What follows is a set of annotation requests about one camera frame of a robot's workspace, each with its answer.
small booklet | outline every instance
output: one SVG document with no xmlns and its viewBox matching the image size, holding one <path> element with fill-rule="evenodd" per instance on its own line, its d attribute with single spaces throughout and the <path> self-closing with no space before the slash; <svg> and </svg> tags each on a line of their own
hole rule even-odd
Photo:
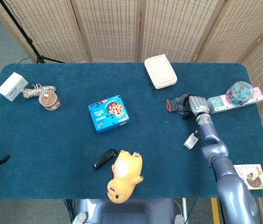
<svg viewBox="0 0 263 224">
<path fill-rule="evenodd" d="M 234 168 L 249 190 L 263 189 L 263 171 L 260 164 L 234 165 Z"/>
</svg>

yellow plush toy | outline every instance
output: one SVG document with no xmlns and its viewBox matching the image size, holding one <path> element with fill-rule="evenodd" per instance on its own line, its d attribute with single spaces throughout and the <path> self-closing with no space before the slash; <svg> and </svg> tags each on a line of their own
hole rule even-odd
<svg viewBox="0 0 263 224">
<path fill-rule="evenodd" d="M 135 186 L 143 181 L 141 175 L 142 157 L 139 153 L 121 150 L 112 165 L 114 178 L 108 182 L 107 196 L 114 203 L 123 203 L 129 199 Z"/>
</svg>

folding screen panel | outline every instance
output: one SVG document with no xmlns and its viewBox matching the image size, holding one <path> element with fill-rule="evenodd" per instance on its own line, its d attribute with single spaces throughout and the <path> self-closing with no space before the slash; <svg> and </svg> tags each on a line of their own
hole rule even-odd
<svg viewBox="0 0 263 224">
<path fill-rule="evenodd" d="M 263 0 L 228 0 L 198 62 L 237 62 L 263 33 Z"/>
<path fill-rule="evenodd" d="M 8 0 L 8 3 L 40 54 L 64 62 L 88 60 L 69 0 Z M 0 20 L 36 61 L 31 47 L 1 4 Z"/>
<path fill-rule="evenodd" d="M 222 0 L 143 0 L 140 60 L 166 54 L 171 62 L 188 62 L 203 43 Z"/>
<path fill-rule="evenodd" d="M 71 1 L 92 61 L 136 60 L 141 0 Z"/>
</svg>

white food container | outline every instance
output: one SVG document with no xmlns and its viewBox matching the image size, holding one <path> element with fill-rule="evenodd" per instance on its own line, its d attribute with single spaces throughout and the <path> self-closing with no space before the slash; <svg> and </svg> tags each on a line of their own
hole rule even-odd
<svg viewBox="0 0 263 224">
<path fill-rule="evenodd" d="M 145 67 L 156 89 L 174 85 L 177 82 L 177 76 L 165 54 L 147 58 Z"/>
</svg>

peanut butter jar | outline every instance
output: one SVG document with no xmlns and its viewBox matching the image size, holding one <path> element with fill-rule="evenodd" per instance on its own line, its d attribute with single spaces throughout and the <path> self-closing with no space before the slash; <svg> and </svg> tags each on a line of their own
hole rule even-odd
<svg viewBox="0 0 263 224">
<path fill-rule="evenodd" d="M 39 102 L 49 111 L 54 111 L 61 105 L 61 100 L 57 97 L 56 93 L 51 90 L 47 90 L 40 94 Z"/>
</svg>

